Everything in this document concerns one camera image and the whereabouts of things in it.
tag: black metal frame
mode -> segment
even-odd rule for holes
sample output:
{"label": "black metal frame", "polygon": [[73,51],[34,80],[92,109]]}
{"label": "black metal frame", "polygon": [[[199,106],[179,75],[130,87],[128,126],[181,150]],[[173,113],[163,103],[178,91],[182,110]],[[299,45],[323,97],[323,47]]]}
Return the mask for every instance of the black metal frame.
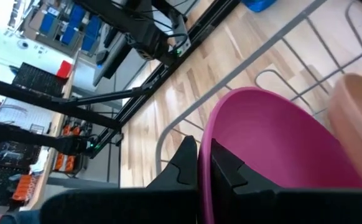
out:
{"label": "black metal frame", "polygon": [[[181,57],[177,58],[171,66],[160,64],[139,88],[89,98],[58,99],[0,82],[0,95],[107,127],[99,135],[98,142],[94,146],[94,153],[91,156],[91,158],[94,158],[105,145],[111,142],[116,133],[121,132],[121,128],[238,4],[239,0],[216,0],[213,2],[189,30],[190,48]],[[114,119],[78,107],[78,105],[129,97],[132,98],[123,106]]]}

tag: hardwood flooring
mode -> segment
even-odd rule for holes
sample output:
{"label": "hardwood flooring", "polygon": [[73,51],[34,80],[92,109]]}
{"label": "hardwood flooring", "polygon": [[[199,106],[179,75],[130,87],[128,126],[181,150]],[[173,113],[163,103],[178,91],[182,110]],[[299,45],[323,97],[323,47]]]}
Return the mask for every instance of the hardwood flooring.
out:
{"label": "hardwood flooring", "polygon": [[[311,2],[312,0],[277,1],[259,14],[240,4],[123,128],[121,187],[142,187],[149,184],[157,175],[155,148],[163,129]],[[309,17],[340,65],[362,53],[362,48],[345,19],[344,13],[349,2],[328,0]],[[210,3],[210,0],[201,1],[189,16],[189,25],[199,18]],[[353,5],[351,17],[362,35],[362,3]],[[254,86],[254,78],[259,72],[273,69],[279,72],[288,84],[301,92],[315,83],[311,74],[321,79],[337,69],[336,63],[327,54],[307,21],[299,24],[285,35],[284,39],[287,43],[279,41],[229,82],[228,86]],[[287,48],[287,44],[300,55],[306,67]],[[150,62],[133,86],[140,85],[157,65],[156,61]],[[362,74],[362,58],[343,71]],[[332,91],[332,86],[341,75],[342,73],[338,72],[322,86],[315,87],[303,95],[314,111],[326,107],[326,91]],[[295,93],[272,72],[264,72],[258,78],[258,83],[261,88],[274,91],[286,98],[295,96]],[[162,160],[168,161],[174,155],[183,139],[182,133],[194,135],[197,140],[201,139],[201,128],[205,127],[210,111],[218,99],[227,92],[228,88],[221,89],[187,118],[195,125],[182,121],[167,135],[162,147]],[[302,100],[294,102],[312,113]],[[318,114],[316,118],[327,125],[325,112]],[[166,165],[166,162],[162,162],[162,168]]]}

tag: tan bowl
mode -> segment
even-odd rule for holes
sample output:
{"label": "tan bowl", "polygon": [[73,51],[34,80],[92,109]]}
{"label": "tan bowl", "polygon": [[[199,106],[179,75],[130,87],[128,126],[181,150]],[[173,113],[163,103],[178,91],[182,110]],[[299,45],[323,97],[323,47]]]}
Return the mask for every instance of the tan bowl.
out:
{"label": "tan bowl", "polygon": [[362,176],[362,76],[350,73],[338,80],[328,117],[336,138]]}

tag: blue bin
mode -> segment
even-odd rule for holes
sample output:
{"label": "blue bin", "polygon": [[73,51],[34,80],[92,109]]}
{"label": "blue bin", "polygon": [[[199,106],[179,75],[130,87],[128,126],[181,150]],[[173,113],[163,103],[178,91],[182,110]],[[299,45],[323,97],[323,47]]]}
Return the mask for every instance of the blue bin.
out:
{"label": "blue bin", "polygon": [[242,2],[253,12],[261,12],[274,4],[276,0],[242,0]]}

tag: storage rack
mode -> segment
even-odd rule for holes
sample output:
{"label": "storage rack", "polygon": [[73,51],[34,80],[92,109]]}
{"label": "storage rack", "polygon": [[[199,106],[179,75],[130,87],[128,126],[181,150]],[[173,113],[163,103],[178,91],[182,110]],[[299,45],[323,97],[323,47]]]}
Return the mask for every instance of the storage rack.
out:
{"label": "storage rack", "polygon": [[[273,47],[276,43],[279,41],[285,43],[287,48],[292,52],[292,54],[297,58],[297,60],[302,64],[302,66],[308,71],[309,75],[315,80],[315,83],[308,87],[307,89],[298,92],[295,88],[290,85],[285,78],[283,78],[279,72],[273,70],[273,69],[265,69],[261,72],[259,72],[256,75],[256,78],[254,79],[254,82],[256,86],[260,87],[259,83],[259,77],[266,72],[273,73],[275,76],[277,76],[282,83],[289,88],[293,93],[295,94],[294,97],[290,99],[290,101],[295,100],[302,100],[304,102],[309,110],[312,116],[317,118],[316,116],[326,110],[326,108],[322,108],[320,110],[315,111],[310,103],[304,99],[304,95],[308,93],[309,91],[312,91],[315,87],[319,86],[324,90],[325,93],[328,93],[328,91],[323,86],[323,83],[327,81],[329,78],[333,77],[335,74],[341,72],[342,74],[345,73],[345,68],[352,63],[356,62],[357,60],[362,58],[362,53],[350,60],[349,62],[345,63],[344,65],[340,65],[338,61],[336,60],[334,54],[330,50],[329,46],[326,44],[326,42],[323,40],[323,37],[319,34],[319,31],[314,26],[313,22],[309,18],[309,15],[313,13],[316,9],[318,9],[323,3],[325,3],[326,0],[315,0],[312,2],[309,6],[307,6],[302,12],[300,12],[297,16],[295,16],[289,23],[287,23],[283,28],[281,28],[277,33],[275,33],[267,42],[265,42],[260,48],[258,48],[253,54],[251,54],[250,57],[248,57],[245,61],[243,61],[239,66],[237,66],[232,72],[230,72],[227,76],[225,76],[220,82],[218,82],[213,88],[211,88],[207,93],[205,93],[200,99],[198,99],[194,104],[192,104],[188,109],[186,109],[180,116],[175,118],[160,134],[159,140],[157,142],[156,151],[155,151],[155,158],[156,158],[156,173],[160,174],[162,172],[162,162],[168,162],[166,160],[161,159],[161,152],[162,152],[162,146],[165,141],[166,136],[171,132],[171,130],[176,131],[180,134],[186,135],[185,133],[181,133],[180,131],[176,130],[175,127],[180,122],[185,121],[196,128],[203,131],[203,128],[199,127],[198,125],[194,124],[193,122],[189,121],[187,119],[187,116],[193,113],[196,109],[198,109],[204,102],[206,102],[208,99],[210,99],[216,92],[221,90],[223,87],[228,88],[231,90],[231,88],[227,85],[233,78],[235,78],[238,74],[240,74],[244,69],[246,69],[248,66],[250,66],[255,60],[257,60],[262,54],[264,54],[267,50],[269,50],[271,47]],[[348,25],[351,27],[352,32],[354,33],[360,47],[362,48],[362,37],[358,33],[358,30],[356,29],[353,20],[350,16],[350,11],[352,5],[356,3],[357,0],[352,0],[352,2],[349,3],[348,7],[345,10],[345,18],[347,20]],[[321,45],[325,48],[327,54],[329,54],[332,61],[335,63],[337,69],[327,76],[323,77],[322,79],[318,79],[312,71],[308,68],[307,64],[302,60],[302,57],[293,49],[293,47],[288,43],[288,41],[285,40],[285,35],[288,34],[293,28],[295,28],[297,25],[299,25],[301,22],[306,21],[310,28],[313,30],[315,36],[320,41]]]}

